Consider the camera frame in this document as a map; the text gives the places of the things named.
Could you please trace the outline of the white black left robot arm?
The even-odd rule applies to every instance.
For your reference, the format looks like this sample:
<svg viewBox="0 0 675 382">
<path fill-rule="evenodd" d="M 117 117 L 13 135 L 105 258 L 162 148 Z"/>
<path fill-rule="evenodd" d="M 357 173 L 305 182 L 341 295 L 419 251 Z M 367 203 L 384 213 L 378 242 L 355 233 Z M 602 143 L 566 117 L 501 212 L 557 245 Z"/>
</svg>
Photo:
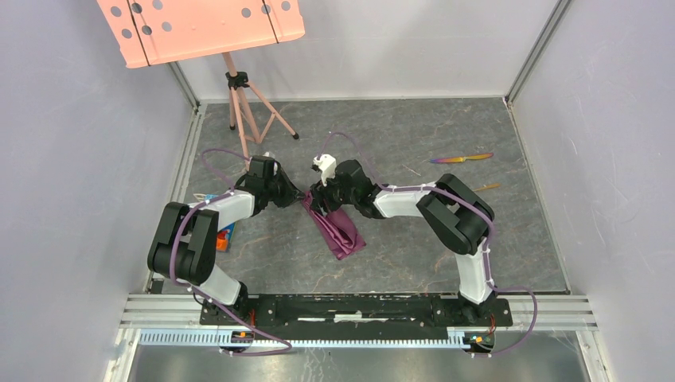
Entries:
<svg viewBox="0 0 675 382">
<path fill-rule="evenodd" d="M 217 234 L 239 220 L 258 215 L 270 203 L 286 208 L 303 198 L 304 193 L 278 161 L 254 156 L 232 191 L 192 205 L 170 202 L 165 206 L 147 266 L 218 301 L 221 316 L 231 324 L 240 324 L 250 314 L 248 291 L 241 281 L 216 265 Z"/>
</svg>

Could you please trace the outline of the magenta satin napkin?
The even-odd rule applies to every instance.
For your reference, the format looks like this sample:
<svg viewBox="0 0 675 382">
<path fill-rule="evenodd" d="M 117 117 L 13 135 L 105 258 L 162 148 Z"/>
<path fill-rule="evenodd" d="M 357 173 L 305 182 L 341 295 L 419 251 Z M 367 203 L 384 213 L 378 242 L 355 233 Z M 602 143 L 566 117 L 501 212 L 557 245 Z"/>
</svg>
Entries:
<svg viewBox="0 0 675 382">
<path fill-rule="evenodd" d="M 344 211 L 339 209 L 322 215 L 311 208 L 313 200 L 310 192 L 307 192 L 302 200 L 302 206 L 337 260 L 346 259 L 366 247 L 364 238 Z"/>
</svg>

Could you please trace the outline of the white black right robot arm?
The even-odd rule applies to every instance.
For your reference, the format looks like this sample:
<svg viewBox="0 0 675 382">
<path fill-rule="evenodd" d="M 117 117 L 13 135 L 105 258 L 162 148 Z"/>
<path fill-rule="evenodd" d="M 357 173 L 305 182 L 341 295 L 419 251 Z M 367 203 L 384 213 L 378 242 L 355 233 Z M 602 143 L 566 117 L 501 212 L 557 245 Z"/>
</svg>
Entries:
<svg viewBox="0 0 675 382">
<path fill-rule="evenodd" d="M 328 154 L 313 160 L 320 179 L 310 188 L 310 208 L 323 216 L 353 206 L 369 219 L 420 217 L 441 243 L 455 254 L 460 275 L 462 319 L 483 323 L 492 313 L 492 279 L 486 273 L 489 235 L 494 211 L 456 176 L 446 173 L 437 182 L 417 186 L 378 185 L 355 159 L 337 162 Z"/>
</svg>

